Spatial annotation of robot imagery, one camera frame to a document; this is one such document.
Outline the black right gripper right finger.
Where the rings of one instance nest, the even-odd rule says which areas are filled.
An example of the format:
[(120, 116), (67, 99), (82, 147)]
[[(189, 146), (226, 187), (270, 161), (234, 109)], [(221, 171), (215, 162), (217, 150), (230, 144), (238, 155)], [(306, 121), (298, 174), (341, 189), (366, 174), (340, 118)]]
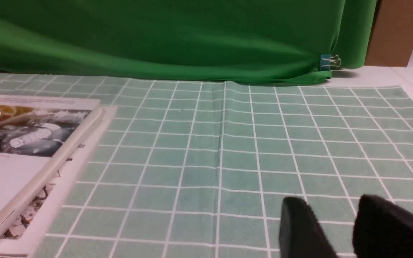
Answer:
[(377, 195), (362, 195), (353, 227), (358, 258), (413, 258), (413, 214)]

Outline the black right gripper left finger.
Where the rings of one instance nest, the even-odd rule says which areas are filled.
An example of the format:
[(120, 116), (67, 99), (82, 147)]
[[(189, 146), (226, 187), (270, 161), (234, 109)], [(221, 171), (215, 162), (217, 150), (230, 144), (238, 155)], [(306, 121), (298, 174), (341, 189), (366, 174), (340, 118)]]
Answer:
[(337, 258), (311, 207), (301, 198), (282, 201), (280, 232), (282, 258)]

